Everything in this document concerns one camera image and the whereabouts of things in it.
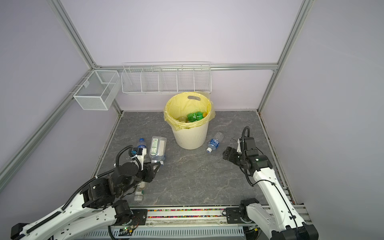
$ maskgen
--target wire mesh shelf basket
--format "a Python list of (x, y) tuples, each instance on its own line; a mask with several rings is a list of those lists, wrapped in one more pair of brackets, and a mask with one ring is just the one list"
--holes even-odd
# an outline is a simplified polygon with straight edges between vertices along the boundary
[(93, 70), (73, 97), (84, 110), (108, 110), (120, 90), (115, 70)]
[(210, 67), (124, 68), (122, 91), (126, 94), (211, 92)]

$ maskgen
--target black cable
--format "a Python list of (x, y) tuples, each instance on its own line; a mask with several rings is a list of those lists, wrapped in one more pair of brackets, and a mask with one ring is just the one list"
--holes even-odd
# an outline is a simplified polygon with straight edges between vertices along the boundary
[(280, 194), (281, 198), (283, 199), (283, 202), (285, 203), (285, 206), (287, 207), (288, 212), (291, 214), (291, 217), (292, 217), (293, 221), (295, 222), (295, 225), (296, 225), (296, 235), (297, 235), (298, 227), (297, 227), (296, 220), (295, 220), (295, 218), (293, 217), (292, 211), (291, 211), (291, 209), (288, 207), (288, 204), (287, 204), (287, 202), (285, 201), (285, 199), (284, 199), (282, 193), (280, 192), (279, 188), (276, 186), (276, 183), (271, 182), (271, 181), (266, 180), (266, 179), (262, 179), (262, 180), (259, 180), (259, 181), (255, 182), (255, 184), (257, 184), (258, 182), (261, 182), (261, 181), (267, 181), (267, 182), (270, 182), (273, 186), (275, 186), (276, 190), (278, 191), (278, 193)]
[(140, 223), (140, 218), (139, 218), (139, 217), (134, 216), (132, 219), (134, 219), (134, 218), (137, 218), (137, 224), (136, 224), (136, 226), (132, 229), (132, 231), (135, 230), (135, 229), (139, 226), (139, 223)]
[[(109, 171), (106, 171), (106, 172), (103, 172), (99, 175), (97, 175), (97, 178), (100, 178), (100, 177), (103, 177), (105, 175), (108, 175), (110, 173), (112, 173), (114, 171), (114, 169), (112, 170), (109, 170)], [(71, 197), (65, 202), (65, 204), (63, 205), (63, 207), (61, 208), (63, 211), (68, 207), (68, 205), (72, 202), (72, 200), (74, 199), (74, 197), (85, 187), (87, 186), (88, 184), (90, 184), (93, 180), (95, 180), (96, 177), (92, 177), (90, 180), (86, 181), (83, 185), (81, 185), (81, 187), (79, 187), (72, 195)]]
[(262, 152), (258, 147), (255, 146), (255, 148), (256, 148), (257, 150), (259, 150), (259, 152), (261, 152), (262, 155), (264, 155), (263, 152)]
[(141, 170), (141, 163), (139, 159), (137, 157), (134, 157), (132, 160), (137, 162), (137, 164), (139, 165), (139, 170)]
[(249, 185), (251, 185), (251, 187), (255, 186), (256, 183), (252, 183), (251, 180), (249, 179), (249, 176), (247, 173), (245, 173), (245, 179), (247, 180), (247, 182), (249, 183)]
[(255, 240), (257, 240), (260, 237), (261, 234), (262, 234), (261, 233), (261, 229), (257, 230), (257, 237), (255, 238)]
[(57, 211), (55, 212), (54, 214), (50, 215), (49, 217), (47, 217), (46, 219), (44, 219), (43, 221), (39, 222), (38, 224), (36, 224), (35, 226), (31, 227), (30, 229), (28, 229), (26, 231), (26, 233), (30, 233), (32, 232), (33, 230), (35, 230), (36, 228), (42, 226), (43, 224), (49, 222), (50, 220), (54, 219), (55, 217), (57, 217), (61, 212), (60, 211)]
[(109, 233), (109, 236), (111, 237), (112, 240), (116, 240), (116, 238), (112, 234), (111, 226), (108, 226), (108, 233)]
[(15, 237), (14, 240), (19, 240), (19, 239), (22, 239), (23, 237), (25, 237), (25, 234), (20, 234), (17, 237)]
[(247, 137), (249, 137), (249, 134), (250, 134), (250, 130), (249, 130), (249, 126), (246, 126), (244, 129), (243, 129), (243, 132), (241, 134), (242, 137), (245, 137), (245, 131), (247, 131)]
[(130, 148), (133, 148), (133, 146), (132, 145), (128, 145), (125, 148), (123, 148), (122, 150), (120, 150), (120, 152), (118, 152), (118, 154), (116, 155), (116, 167), (119, 166), (120, 156), (123, 154), (123, 152), (127, 151)]
[[(97, 175), (97, 178), (100, 178), (100, 177), (103, 177), (105, 175), (108, 175), (110, 174), (111, 172), (113, 172), (114, 170), (109, 170), (107, 172), (104, 172), (104, 173), (101, 173), (99, 175)], [(68, 205), (72, 202), (72, 200), (74, 199), (74, 197), (85, 187), (87, 186), (88, 184), (90, 184), (93, 180), (95, 180), (96, 177), (92, 177), (90, 180), (86, 181), (83, 185), (81, 185), (81, 187), (79, 187), (72, 195), (71, 197), (66, 201), (66, 203), (62, 206), (61, 210), (62, 211), (65, 211), (65, 209), (68, 207)], [(38, 227), (41, 227), (42, 225), (44, 225), (45, 223), (49, 222), (50, 220), (54, 219), (55, 217), (57, 217), (59, 214), (61, 213), (61, 211), (57, 211), (55, 212), (54, 214), (52, 214), (51, 216), (47, 217), (46, 219), (42, 220), (41, 222), (39, 222), (38, 224), (36, 224), (35, 226), (31, 227), (30, 229), (28, 229), (26, 231), (26, 233), (30, 233), (34, 230), (36, 230)]]
[(242, 167), (239, 166), (239, 168), (240, 168), (240, 170), (241, 170), (244, 174), (247, 174), (247, 173), (246, 173), (246, 170), (245, 170), (245, 172), (244, 172), (244, 170), (243, 170)]

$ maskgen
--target plastic water bottle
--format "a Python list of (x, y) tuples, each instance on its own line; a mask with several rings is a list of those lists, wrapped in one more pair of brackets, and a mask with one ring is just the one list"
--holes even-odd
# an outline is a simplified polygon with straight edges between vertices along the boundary
[(140, 138), (140, 139), (139, 139), (139, 143), (137, 144), (137, 147), (147, 148), (147, 144), (146, 144), (146, 142), (144, 141), (144, 138)]
[(149, 152), (151, 162), (160, 162), (161, 165), (164, 164), (166, 159), (166, 143), (167, 139), (165, 137), (152, 137), (151, 151)]
[(211, 153), (212, 151), (216, 150), (220, 144), (220, 142), (223, 140), (224, 134), (221, 132), (217, 132), (215, 136), (209, 141), (207, 153)]
[(137, 188), (136, 188), (136, 191), (135, 191), (135, 197), (134, 197), (134, 201), (136, 202), (140, 202), (143, 200), (143, 189), (146, 187), (146, 183), (145, 182), (141, 182)]

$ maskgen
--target yellow trash bag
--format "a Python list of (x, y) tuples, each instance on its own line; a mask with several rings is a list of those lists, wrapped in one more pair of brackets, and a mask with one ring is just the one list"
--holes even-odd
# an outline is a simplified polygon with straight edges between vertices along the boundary
[[(207, 116), (195, 122), (177, 120), (198, 111), (207, 113)], [(212, 102), (197, 92), (179, 93), (173, 96), (164, 108), (164, 120), (172, 127), (177, 144), (185, 149), (196, 149), (205, 142), (208, 123), (215, 115)]]

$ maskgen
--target bottle in trash can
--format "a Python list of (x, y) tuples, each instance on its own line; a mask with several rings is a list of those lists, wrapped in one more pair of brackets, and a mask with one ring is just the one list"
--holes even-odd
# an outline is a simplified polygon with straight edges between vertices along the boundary
[(188, 121), (188, 118), (187, 117), (179, 117), (177, 119), (179, 122), (187, 122)]
[(195, 121), (198, 121), (198, 120), (202, 120), (204, 117), (203, 117), (203, 112), (195, 112), (195, 113), (190, 113), (187, 115), (187, 118), (190, 122), (195, 122)]
[(220, 142), (223, 140), (224, 134), (221, 132), (217, 132), (215, 136), (209, 141), (207, 153), (211, 153), (213, 150), (216, 150), (220, 144)]
[(140, 139), (139, 139), (139, 143), (137, 144), (137, 147), (140, 147), (140, 148), (147, 148), (147, 144), (146, 144), (146, 142), (144, 141), (144, 138), (140, 138)]

